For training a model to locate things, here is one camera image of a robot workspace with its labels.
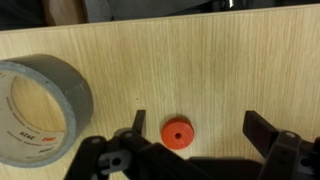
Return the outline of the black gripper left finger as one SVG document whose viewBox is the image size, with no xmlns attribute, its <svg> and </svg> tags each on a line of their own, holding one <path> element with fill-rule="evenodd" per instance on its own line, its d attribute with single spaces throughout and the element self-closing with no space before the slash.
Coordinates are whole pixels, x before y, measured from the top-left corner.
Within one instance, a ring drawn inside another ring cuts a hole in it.
<svg viewBox="0 0 320 180">
<path fill-rule="evenodd" d="M 122 172 L 129 180 L 214 180 L 160 143 L 144 137 L 146 111 L 136 112 L 133 125 L 103 136 L 84 139 L 63 180 L 109 180 Z"/>
</svg>

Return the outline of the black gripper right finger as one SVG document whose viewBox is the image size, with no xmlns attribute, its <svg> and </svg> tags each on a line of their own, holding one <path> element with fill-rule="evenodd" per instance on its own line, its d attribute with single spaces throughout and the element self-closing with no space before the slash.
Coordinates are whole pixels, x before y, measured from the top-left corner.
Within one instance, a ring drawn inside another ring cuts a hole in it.
<svg viewBox="0 0 320 180">
<path fill-rule="evenodd" d="M 320 137 L 304 140 L 252 110 L 245 112 L 242 132 L 264 158 L 258 180 L 320 180 Z"/>
</svg>

